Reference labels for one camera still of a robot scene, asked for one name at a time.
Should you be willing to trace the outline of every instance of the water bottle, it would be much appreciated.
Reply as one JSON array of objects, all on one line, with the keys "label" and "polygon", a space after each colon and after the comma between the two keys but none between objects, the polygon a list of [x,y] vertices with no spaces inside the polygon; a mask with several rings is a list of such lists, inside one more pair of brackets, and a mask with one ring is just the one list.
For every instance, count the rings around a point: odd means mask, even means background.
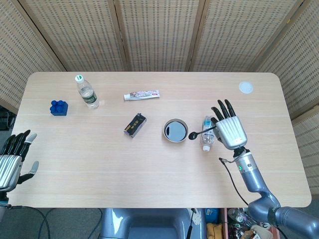
[{"label": "water bottle", "polygon": [[[204,120],[204,123],[203,123],[203,130],[206,130],[208,128],[212,128],[213,125],[212,125],[212,121],[210,120],[212,118],[212,116],[206,116],[205,120]],[[204,151],[209,151],[211,146],[213,145],[214,143],[214,131],[213,130],[210,130],[210,131],[207,131],[205,133],[203,133],[201,135],[201,139],[200,139],[200,142],[202,143],[203,145],[203,150]]]},{"label": "water bottle", "polygon": [[254,219],[252,219],[249,215],[241,212],[238,208],[229,209],[227,214],[232,220],[235,220],[240,224],[246,225],[249,228],[257,224],[257,222]]},{"label": "water bottle", "polygon": [[94,93],[90,83],[84,80],[82,75],[77,75],[75,77],[75,81],[77,83],[78,91],[86,105],[91,109],[97,108],[100,104],[100,101]]}]

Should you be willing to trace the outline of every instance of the blue toy block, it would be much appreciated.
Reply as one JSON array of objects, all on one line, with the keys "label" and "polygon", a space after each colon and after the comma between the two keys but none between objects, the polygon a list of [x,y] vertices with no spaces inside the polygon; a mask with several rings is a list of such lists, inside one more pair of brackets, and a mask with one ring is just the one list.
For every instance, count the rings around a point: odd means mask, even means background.
[{"label": "blue toy block", "polygon": [[52,101],[50,111],[54,116],[66,116],[68,104],[65,101]]}]

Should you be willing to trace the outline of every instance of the cable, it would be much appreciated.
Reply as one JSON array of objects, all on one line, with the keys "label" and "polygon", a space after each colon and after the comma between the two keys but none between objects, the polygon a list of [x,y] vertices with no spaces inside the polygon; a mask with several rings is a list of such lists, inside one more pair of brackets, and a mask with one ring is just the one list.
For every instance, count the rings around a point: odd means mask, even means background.
[{"label": "cable", "polygon": [[[45,214],[45,217],[47,217],[47,216],[49,215],[49,213],[52,212],[54,209],[55,209],[55,208],[51,208],[51,209]],[[39,229],[38,239],[40,239],[43,224],[44,224],[44,220],[42,221],[41,226],[40,226],[40,229]]]},{"label": "cable", "polygon": [[49,223],[48,223],[48,221],[47,221],[45,215],[44,215],[40,210],[38,210],[37,208],[29,207],[29,206],[11,206],[11,205],[9,205],[8,208],[9,208],[9,209],[30,208],[30,209],[32,209],[32,210],[34,210],[34,211],[40,213],[41,216],[43,217],[44,221],[45,221],[46,228],[47,228],[47,230],[48,230],[48,239],[51,239]]},{"label": "cable", "polygon": [[234,188],[235,188],[235,190],[236,190],[238,196],[239,196],[239,197],[241,198],[241,200],[243,200],[243,202],[248,206],[248,203],[245,201],[245,199],[244,199],[244,198],[240,195],[240,193],[238,192],[238,190],[237,190],[237,188],[236,188],[236,185],[235,185],[235,183],[234,183],[233,177],[231,176],[231,174],[230,174],[230,172],[229,172],[229,170],[228,170],[228,168],[227,168],[225,162],[223,161],[223,158],[219,158],[219,161],[225,166],[225,168],[226,168],[226,170],[227,170],[227,172],[228,172],[228,174],[229,174],[230,180],[231,180],[231,182],[233,183],[233,186],[234,186]]},{"label": "cable", "polygon": [[284,236],[285,239],[288,239],[288,237],[284,234],[284,232],[279,227],[276,227],[276,228]]},{"label": "cable", "polygon": [[101,213],[100,219],[99,219],[98,223],[96,224],[96,226],[94,227],[94,229],[91,231],[91,233],[90,233],[88,239],[90,239],[90,237],[92,236],[93,232],[95,231],[95,229],[98,227],[98,225],[100,224],[100,222],[101,222],[101,220],[102,220],[103,212],[102,212],[102,210],[101,210],[100,208],[98,208],[98,210],[100,210],[100,213]]}]

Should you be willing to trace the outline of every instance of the toothpaste tube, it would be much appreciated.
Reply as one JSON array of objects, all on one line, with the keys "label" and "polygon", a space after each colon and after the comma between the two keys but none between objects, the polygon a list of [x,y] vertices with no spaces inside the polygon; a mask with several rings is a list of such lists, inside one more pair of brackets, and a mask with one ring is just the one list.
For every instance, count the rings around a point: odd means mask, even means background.
[{"label": "toothpaste tube", "polygon": [[160,97],[160,91],[138,91],[124,95],[125,101],[138,101],[150,98]]}]

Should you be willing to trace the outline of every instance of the white bottle cap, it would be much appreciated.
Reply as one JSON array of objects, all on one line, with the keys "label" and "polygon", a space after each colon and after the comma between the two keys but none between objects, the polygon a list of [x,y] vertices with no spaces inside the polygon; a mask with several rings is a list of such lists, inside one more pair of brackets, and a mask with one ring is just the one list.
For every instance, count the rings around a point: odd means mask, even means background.
[{"label": "white bottle cap", "polygon": [[203,150],[206,151],[206,152],[208,152],[208,151],[210,150],[210,146],[204,145],[204,146],[203,146]]},{"label": "white bottle cap", "polygon": [[84,77],[82,75],[77,75],[75,77],[75,80],[76,80],[77,83],[81,84],[81,83],[84,82]]},{"label": "white bottle cap", "polygon": [[243,218],[241,216],[237,216],[236,217],[236,221],[238,221],[239,223],[241,223],[243,221]]},{"label": "white bottle cap", "polygon": [[124,100],[128,101],[130,99],[130,94],[124,95]]}]

